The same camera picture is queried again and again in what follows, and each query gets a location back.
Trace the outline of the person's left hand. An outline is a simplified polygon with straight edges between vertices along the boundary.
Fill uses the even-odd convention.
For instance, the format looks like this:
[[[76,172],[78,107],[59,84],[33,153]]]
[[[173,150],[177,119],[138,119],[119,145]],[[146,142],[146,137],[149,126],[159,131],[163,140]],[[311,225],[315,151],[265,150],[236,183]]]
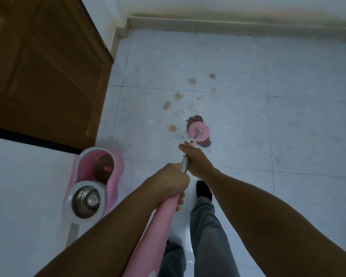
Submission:
[[[155,207],[166,199],[179,197],[181,192],[186,191],[190,178],[181,169],[181,163],[168,163],[145,181],[144,191]]]

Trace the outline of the person's right hand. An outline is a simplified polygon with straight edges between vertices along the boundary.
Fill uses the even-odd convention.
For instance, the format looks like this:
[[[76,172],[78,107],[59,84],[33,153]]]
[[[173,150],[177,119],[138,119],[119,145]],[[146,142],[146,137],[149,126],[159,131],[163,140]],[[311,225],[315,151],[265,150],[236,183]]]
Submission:
[[[201,149],[196,148],[193,154],[186,155],[190,159],[188,171],[193,176],[205,181],[221,173],[213,166]]]

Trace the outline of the pink spin mop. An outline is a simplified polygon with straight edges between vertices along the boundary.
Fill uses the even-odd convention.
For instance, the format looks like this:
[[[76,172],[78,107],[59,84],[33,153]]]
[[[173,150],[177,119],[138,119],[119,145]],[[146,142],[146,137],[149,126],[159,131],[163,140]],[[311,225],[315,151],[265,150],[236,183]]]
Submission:
[[[210,129],[199,115],[187,120],[187,131],[191,138],[190,143],[195,147],[199,142],[206,142],[210,137]],[[184,155],[181,162],[181,171],[187,172],[190,159]],[[156,209],[152,220],[141,237],[129,263],[124,271],[123,277],[157,277],[161,261],[163,259],[166,241],[169,235],[171,222],[179,196],[166,199]]]

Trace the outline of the person's left forearm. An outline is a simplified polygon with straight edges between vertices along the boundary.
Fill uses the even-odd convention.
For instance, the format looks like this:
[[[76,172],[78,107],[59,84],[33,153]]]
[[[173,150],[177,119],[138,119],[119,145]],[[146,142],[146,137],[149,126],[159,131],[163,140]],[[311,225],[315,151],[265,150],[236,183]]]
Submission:
[[[120,277],[163,198],[148,178],[34,277]]]

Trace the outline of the person's right forearm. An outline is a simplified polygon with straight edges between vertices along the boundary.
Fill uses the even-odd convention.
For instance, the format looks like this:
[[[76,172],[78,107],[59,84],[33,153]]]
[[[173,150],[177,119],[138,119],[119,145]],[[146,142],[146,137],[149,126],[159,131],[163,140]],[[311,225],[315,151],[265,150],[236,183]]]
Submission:
[[[266,277],[346,277],[346,251],[290,205],[215,168],[200,178]]]

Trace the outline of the black sock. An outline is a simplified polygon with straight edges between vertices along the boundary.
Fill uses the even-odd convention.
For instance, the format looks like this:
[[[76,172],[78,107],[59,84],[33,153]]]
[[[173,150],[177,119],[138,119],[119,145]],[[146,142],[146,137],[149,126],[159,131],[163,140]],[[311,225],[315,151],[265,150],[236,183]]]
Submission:
[[[196,182],[195,191],[197,198],[204,197],[212,202],[212,192],[203,180],[198,180]]]

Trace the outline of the grey trousers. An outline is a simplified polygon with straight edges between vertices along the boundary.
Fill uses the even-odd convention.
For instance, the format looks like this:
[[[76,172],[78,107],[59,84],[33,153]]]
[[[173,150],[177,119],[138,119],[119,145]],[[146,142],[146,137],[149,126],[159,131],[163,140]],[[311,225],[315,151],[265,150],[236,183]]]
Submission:
[[[194,254],[194,277],[240,277],[230,244],[215,208],[206,197],[198,197],[192,209],[190,237]],[[166,244],[158,277],[183,277],[186,258],[182,246]]]

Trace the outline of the pink mop bucket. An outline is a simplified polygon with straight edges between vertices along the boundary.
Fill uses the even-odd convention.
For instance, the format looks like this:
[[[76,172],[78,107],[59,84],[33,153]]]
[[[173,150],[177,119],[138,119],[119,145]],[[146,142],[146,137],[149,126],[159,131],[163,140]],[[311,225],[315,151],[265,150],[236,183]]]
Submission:
[[[95,225],[116,204],[124,172],[120,156],[106,147],[90,147],[75,159],[63,202],[70,222],[66,248],[78,238],[79,228]]]

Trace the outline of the brown wooden door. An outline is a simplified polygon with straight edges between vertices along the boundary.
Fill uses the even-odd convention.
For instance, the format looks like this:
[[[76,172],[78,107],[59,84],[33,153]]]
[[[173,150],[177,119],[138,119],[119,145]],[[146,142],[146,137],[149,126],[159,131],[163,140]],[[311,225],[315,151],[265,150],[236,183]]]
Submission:
[[[113,62],[81,0],[0,0],[0,129],[94,146]]]

